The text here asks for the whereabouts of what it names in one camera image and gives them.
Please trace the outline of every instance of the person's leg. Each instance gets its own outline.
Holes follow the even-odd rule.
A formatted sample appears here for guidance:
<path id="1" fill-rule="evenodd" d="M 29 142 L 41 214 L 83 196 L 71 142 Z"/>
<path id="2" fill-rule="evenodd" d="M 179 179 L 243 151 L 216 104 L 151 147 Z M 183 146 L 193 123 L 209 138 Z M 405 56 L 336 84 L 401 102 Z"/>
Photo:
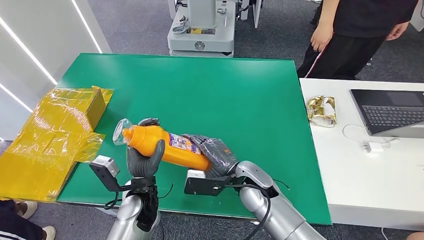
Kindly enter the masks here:
<path id="1" fill-rule="evenodd" d="M 337 79 L 355 80 L 355 76 L 367 65 L 376 54 L 386 37 L 356 38 L 353 44 L 354 54 L 348 62 L 334 74 Z"/>
<path id="2" fill-rule="evenodd" d="M 303 64 L 297 69 L 297 76 L 299 78 L 334 79 L 336 71 L 349 61 L 354 42 L 354 37 L 335 34 L 322 52 L 315 52 L 309 45 Z"/>
<path id="3" fill-rule="evenodd" d="M 42 240 L 43 229 L 29 220 L 18 216 L 15 212 L 9 209 L 0 208 L 0 238 L 1 237 Z"/>
<path id="4" fill-rule="evenodd" d="M 54 240 L 53 226 L 41 228 L 27 220 L 36 210 L 37 203 L 33 201 L 0 200 L 0 238 L 16 235 L 26 240 Z"/>
<path id="5" fill-rule="evenodd" d="M 424 240 L 424 232 L 414 232 L 406 240 Z"/>

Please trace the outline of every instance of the plastic bottle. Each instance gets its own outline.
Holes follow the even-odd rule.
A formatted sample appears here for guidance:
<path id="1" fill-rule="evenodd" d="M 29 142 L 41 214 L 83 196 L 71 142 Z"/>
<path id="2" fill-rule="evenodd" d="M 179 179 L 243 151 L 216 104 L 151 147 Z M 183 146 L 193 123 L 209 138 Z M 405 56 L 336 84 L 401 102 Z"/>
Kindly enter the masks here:
<path id="1" fill-rule="evenodd" d="M 127 144 L 147 157 L 153 154 L 156 143 L 161 139 L 165 141 L 163 161 L 201 171 L 209 170 L 210 162 L 190 139 L 167 132 L 160 126 L 133 125 L 124 118 L 113 133 L 115 145 Z"/>

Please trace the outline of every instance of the bottle label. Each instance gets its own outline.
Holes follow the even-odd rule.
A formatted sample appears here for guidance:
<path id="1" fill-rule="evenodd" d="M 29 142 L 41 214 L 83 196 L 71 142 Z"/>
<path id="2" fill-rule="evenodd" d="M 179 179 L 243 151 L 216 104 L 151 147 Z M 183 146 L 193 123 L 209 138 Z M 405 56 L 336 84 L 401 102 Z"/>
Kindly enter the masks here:
<path id="1" fill-rule="evenodd" d="M 169 133 L 169 145 L 175 148 L 191 151 L 195 154 L 201 154 L 200 149 L 188 138 Z"/>

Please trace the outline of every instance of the white wall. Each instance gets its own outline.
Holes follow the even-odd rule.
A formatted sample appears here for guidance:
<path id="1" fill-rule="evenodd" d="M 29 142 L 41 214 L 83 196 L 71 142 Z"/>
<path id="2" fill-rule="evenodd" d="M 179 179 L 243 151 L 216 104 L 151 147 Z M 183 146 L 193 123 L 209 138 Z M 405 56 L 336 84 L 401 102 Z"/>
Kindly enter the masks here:
<path id="1" fill-rule="evenodd" d="M 74 3 L 101 52 L 111 53 L 87 0 L 1 1 L 0 18 L 57 82 L 80 53 L 99 53 Z M 1 25 L 0 84 L 31 109 L 55 86 Z M 13 140 L 29 114 L 0 89 L 0 138 Z"/>
<path id="2" fill-rule="evenodd" d="M 422 15 L 424 16 L 423 1 L 424 0 L 418 1 L 418 5 L 416 6 L 410 21 L 410 23 L 418 31 L 422 31 L 424 29 L 424 18 L 421 17 L 421 11 L 423 11 Z"/>

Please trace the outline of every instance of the laptop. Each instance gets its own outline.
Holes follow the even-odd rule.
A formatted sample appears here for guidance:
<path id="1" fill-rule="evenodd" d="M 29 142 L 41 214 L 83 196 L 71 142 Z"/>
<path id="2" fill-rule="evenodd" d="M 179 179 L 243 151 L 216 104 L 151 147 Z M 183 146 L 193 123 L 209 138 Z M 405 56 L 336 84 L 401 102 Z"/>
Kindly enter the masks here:
<path id="1" fill-rule="evenodd" d="M 368 134 L 424 138 L 424 91 L 351 89 Z"/>

